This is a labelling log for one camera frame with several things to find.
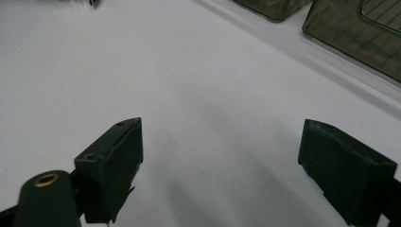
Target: white table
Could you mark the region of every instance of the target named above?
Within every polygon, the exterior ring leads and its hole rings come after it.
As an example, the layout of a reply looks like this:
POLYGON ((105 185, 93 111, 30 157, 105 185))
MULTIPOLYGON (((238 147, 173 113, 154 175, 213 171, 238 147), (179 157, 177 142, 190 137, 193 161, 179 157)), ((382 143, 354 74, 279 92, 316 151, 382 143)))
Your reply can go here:
POLYGON ((401 164, 401 89, 307 40, 309 7, 273 24, 227 0, 0 1, 0 209, 141 116, 114 226, 346 226, 297 164, 304 120, 401 164))

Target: plastic container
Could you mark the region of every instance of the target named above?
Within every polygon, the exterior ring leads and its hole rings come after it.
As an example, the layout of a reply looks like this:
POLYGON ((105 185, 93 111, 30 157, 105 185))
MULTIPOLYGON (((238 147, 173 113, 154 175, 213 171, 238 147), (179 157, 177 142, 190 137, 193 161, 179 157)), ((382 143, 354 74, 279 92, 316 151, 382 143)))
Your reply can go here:
POLYGON ((303 30, 400 85, 400 0, 315 0, 303 30))

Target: brass insert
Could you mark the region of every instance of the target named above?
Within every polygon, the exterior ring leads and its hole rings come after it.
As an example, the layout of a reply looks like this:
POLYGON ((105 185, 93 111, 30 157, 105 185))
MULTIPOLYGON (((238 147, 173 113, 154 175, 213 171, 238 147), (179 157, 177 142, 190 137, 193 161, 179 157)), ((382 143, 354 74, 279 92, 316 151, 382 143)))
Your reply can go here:
POLYGON ((59 174, 56 174, 56 173, 46 174, 46 175, 43 175, 40 178, 36 179, 34 185, 36 187, 49 186, 52 183, 54 183, 58 178, 59 178, 59 174))

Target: screw hole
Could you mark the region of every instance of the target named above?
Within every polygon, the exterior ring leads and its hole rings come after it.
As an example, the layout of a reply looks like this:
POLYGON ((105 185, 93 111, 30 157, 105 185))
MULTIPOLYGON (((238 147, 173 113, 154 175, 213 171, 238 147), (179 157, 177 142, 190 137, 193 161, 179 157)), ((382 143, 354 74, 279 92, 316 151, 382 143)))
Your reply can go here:
POLYGON ((54 183, 58 178, 59 178, 58 174, 55 174, 55 173, 46 174, 46 175, 43 175, 42 177, 36 179, 34 185, 36 187, 49 186, 52 183, 54 183))

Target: black object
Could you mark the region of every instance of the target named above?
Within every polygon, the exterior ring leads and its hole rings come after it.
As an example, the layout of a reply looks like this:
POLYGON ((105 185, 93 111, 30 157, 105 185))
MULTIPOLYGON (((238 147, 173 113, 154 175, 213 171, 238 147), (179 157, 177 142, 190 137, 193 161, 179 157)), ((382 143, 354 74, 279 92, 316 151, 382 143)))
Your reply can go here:
POLYGON ((76 169, 54 170, 27 181, 18 205, 0 213, 0 226, 79 227, 115 222, 143 162, 141 118, 119 122, 76 159, 76 169))
POLYGON ((400 0, 315 0, 303 30, 401 82, 400 0))
POLYGON ((400 226, 394 161, 331 125, 306 120, 298 163, 348 224, 376 226, 384 214, 400 226))
POLYGON ((268 20, 281 22, 312 0, 234 0, 268 20))

